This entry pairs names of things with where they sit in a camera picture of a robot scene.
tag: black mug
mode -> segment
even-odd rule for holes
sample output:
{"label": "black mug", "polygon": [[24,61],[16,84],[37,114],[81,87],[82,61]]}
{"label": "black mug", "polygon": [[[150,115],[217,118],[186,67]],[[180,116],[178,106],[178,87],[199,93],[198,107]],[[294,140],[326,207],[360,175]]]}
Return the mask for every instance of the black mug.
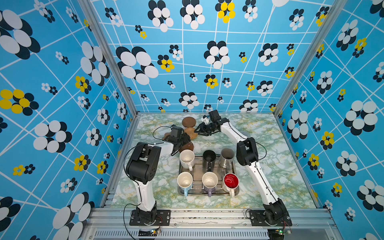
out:
{"label": "black mug", "polygon": [[203,167],[212,172],[212,168],[215,165],[216,153],[212,150],[206,150],[203,153]]}

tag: marble tabletop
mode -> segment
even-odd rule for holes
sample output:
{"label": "marble tabletop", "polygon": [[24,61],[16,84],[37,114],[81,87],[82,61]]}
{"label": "marble tabletop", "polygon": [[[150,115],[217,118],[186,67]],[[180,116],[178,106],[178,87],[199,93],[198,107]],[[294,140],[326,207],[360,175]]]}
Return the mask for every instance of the marble tabletop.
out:
{"label": "marble tabletop", "polygon": [[[154,129],[172,124],[182,127],[181,122],[187,116],[196,119],[195,127],[197,127],[203,115],[204,113],[141,114],[131,147],[139,141],[159,142],[152,136]],[[228,118],[240,132],[245,135],[249,133],[257,142],[266,147],[267,156],[260,161],[261,167],[287,208],[316,208],[273,114],[221,114],[221,117]],[[167,132],[169,132],[169,128],[162,127],[156,131],[155,137],[162,138]],[[224,148],[236,151],[236,145],[222,133],[209,137],[197,136],[192,142],[195,154],[202,154],[208,149],[215,151],[216,154],[220,154]],[[263,157],[265,150],[259,145],[257,145],[257,149],[259,157]],[[234,198],[180,195],[176,182],[179,173],[179,155],[177,153],[174,156],[162,156],[159,159],[157,172],[152,180],[158,208],[263,208],[256,185],[247,170],[236,159],[234,162],[240,179],[240,191]],[[111,207],[124,207],[128,203],[137,204],[136,190],[132,180],[122,172]]]}

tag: round coaster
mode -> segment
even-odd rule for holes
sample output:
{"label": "round coaster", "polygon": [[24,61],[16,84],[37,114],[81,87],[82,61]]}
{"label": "round coaster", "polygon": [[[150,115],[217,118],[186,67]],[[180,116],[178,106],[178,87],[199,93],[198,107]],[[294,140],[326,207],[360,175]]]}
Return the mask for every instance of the round coaster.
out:
{"label": "round coaster", "polygon": [[194,147],[194,146],[193,146],[193,143],[189,142],[189,143],[187,143],[186,145],[182,146],[182,147],[180,148],[179,152],[182,152],[182,151],[184,151],[184,150],[186,150],[186,149],[189,149],[189,150],[193,151],[193,147]]}
{"label": "round coaster", "polygon": [[184,129],[191,139],[195,139],[197,137],[197,133],[195,133],[195,129],[193,127],[187,127]]}
{"label": "round coaster", "polygon": [[182,124],[184,127],[194,127],[196,120],[193,117],[186,117],[183,119]]}
{"label": "round coaster", "polygon": [[170,135],[170,132],[167,132],[164,134],[163,140],[166,138],[166,136]]}

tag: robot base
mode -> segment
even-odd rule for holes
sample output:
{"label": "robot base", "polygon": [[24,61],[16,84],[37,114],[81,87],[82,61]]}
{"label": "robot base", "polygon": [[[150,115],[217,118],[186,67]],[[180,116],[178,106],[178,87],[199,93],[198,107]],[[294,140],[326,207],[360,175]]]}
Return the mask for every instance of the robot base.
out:
{"label": "robot base", "polygon": [[153,224],[152,223],[144,223],[144,221],[142,219],[140,219],[138,211],[133,210],[131,213],[131,220],[129,221],[129,225],[130,226],[149,226],[149,225],[158,226],[159,221],[161,221],[160,218],[157,218],[159,216],[163,220],[162,222],[160,222],[160,225],[161,226],[169,226],[170,210],[157,210],[155,222]]}
{"label": "robot base", "polygon": [[[261,226],[261,227],[271,226],[270,224],[265,222],[265,219],[266,219],[266,217],[264,215],[265,210],[250,210],[248,212],[250,214],[249,218],[251,220],[253,227],[255,227],[255,226]],[[285,219],[281,219],[276,224],[276,227],[283,227],[284,221],[285,221],[285,227],[292,226],[292,221],[291,221],[291,218],[289,217],[289,215],[286,215],[284,218]]]}

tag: tray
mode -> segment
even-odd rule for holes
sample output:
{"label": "tray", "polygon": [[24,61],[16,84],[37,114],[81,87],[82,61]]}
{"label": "tray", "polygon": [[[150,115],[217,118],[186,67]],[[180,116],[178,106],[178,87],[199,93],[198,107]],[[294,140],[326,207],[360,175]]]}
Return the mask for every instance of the tray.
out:
{"label": "tray", "polygon": [[[218,178],[218,183],[215,191],[212,193],[212,196],[217,196],[217,195],[227,195],[229,196],[229,192],[226,192],[223,190],[221,187],[221,183],[223,180],[223,177],[227,173],[233,173],[236,174],[236,168],[234,163],[232,163],[232,169],[223,169],[221,168],[218,163],[220,155],[216,154],[216,160],[215,160],[215,165],[212,169],[212,172],[216,173],[217,178]],[[183,168],[181,164],[179,163],[179,174],[182,172],[190,172],[189,169]],[[188,191],[188,195],[205,195],[208,196],[208,192],[206,192],[203,189],[203,183],[201,181],[201,178],[203,177],[203,174],[207,172],[207,169],[203,167],[203,155],[195,155],[195,165],[193,166],[192,174],[193,177],[193,184],[192,188]],[[178,187],[179,189],[179,194],[184,196],[184,191]],[[239,187],[235,189],[235,195],[239,193]]]}

